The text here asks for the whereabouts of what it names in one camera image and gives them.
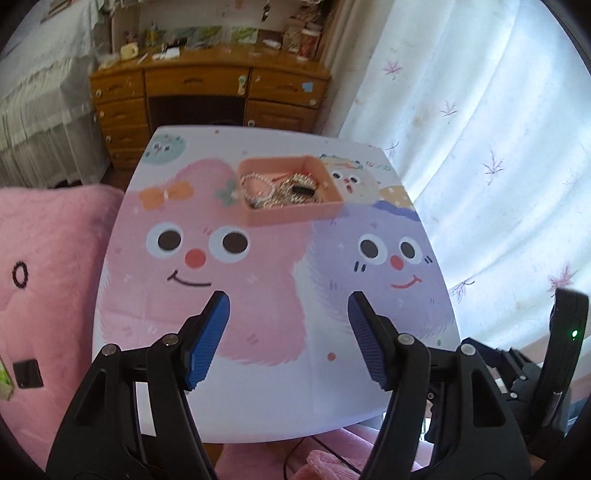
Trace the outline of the red patterned cup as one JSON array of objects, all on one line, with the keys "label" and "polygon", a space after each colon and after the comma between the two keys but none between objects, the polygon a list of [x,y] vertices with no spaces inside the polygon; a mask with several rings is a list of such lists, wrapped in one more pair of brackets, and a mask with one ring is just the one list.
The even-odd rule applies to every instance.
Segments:
[{"label": "red patterned cup", "polygon": [[315,50],[318,46],[318,39],[321,37],[321,32],[304,28],[301,30],[300,48],[298,48],[297,57],[309,60],[315,55]]}]

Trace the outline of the green snack packet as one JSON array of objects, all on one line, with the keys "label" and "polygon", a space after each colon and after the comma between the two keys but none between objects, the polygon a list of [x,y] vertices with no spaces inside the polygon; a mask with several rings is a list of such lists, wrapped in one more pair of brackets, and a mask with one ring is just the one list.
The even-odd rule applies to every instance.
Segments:
[{"label": "green snack packet", "polygon": [[0,400],[9,401],[14,392],[14,385],[9,372],[2,360],[0,360]]}]

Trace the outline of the bed with white cover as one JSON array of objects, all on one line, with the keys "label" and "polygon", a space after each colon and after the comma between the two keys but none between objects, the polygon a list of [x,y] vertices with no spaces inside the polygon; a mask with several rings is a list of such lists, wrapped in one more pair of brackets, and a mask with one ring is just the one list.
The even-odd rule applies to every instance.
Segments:
[{"label": "bed with white cover", "polygon": [[94,184],[109,165],[89,81],[109,47],[104,4],[49,10],[49,2],[37,2],[1,52],[4,187]]}]

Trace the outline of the wooden desk with drawers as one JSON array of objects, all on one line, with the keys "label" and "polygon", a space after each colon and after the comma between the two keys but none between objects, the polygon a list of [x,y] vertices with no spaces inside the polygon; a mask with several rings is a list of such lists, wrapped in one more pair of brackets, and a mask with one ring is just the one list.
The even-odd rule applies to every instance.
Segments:
[{"label": "wooden desk with drawers", "polygon": [[183,50],[174,59],[119,61],[89,77],[113,167],[132,172],[155,130],[249,126],[309,133],[331,73],[314,60],[256,46]]}]

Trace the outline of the pink rectangular tray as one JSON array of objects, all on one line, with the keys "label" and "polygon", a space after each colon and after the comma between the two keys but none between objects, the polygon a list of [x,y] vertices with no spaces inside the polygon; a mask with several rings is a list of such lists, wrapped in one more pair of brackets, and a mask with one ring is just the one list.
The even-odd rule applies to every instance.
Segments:
[{"label": "pink rectangular tray", "polygon": [[344,206],[328,168],[310,155],[243,160],[238,193],[249,226],[334,219]]}]

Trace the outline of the white floral curtain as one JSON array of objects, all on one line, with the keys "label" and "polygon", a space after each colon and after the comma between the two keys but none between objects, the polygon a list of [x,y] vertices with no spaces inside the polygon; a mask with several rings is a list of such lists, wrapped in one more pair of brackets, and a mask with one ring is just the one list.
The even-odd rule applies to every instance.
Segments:
[{"label": "white floral curtain", "polygon": [[590,75],[540,1],[342,1],[320,132],[379,147],[460,332],[535,352],[590,289]]}]

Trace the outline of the pink smart watch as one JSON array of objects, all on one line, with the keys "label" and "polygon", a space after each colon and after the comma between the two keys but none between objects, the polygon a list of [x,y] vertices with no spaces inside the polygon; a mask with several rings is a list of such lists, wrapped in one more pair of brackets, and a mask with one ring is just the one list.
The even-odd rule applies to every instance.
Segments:
[{"label": "pink smart watch", "polygon": [[304,183],[294,183],[290,186],[290,195],[298,202],[305,202],[317,197],[317,188],[314,185],[308,186]]}]

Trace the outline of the small black square object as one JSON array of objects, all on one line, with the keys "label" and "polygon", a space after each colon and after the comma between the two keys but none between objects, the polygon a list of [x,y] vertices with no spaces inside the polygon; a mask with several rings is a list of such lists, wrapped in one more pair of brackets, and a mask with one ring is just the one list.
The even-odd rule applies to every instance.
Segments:
[{"label": "small black square object", "polygon": [[44,386],[39,364],[36,359],[28,359],[13,364],[16,384],[20,389],[36,389]]}]

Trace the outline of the cartoon printed table mat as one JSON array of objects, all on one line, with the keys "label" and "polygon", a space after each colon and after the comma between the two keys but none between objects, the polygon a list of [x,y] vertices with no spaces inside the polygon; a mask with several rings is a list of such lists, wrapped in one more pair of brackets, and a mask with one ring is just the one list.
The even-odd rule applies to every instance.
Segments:
[{"label": "cartoon printed table mat", "polygon": [[[334,219],[250,226],[243,162],[321,159],[345,204]],[[418,213],[379,148],[245,127],[169,126],[149,140],[124,195],[98,293],[93,345],[145,347],[211,294],[230,316],[204,382],[187,399],[208,443],[314,435],[378,416],[389,397],[356,344],[348,299],[425,345],[460,342]]]}]

